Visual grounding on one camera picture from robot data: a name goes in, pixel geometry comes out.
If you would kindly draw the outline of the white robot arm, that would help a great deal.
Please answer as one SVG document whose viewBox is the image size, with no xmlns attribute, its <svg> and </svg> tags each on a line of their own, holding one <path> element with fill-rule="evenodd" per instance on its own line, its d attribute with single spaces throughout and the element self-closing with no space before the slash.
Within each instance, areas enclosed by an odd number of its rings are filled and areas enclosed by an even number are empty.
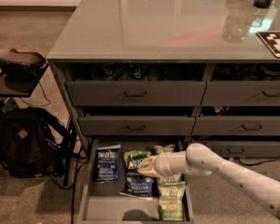
<svg viewBox="0 0 280 224">
<path fill-rule="evenodd" d="M 280 181 L 227 161 L 201 143 L 185 151 L 162 152 L 141 161 L 137 172 L 149 177 L 219 175 L 280 220 Z"/>
</svg>

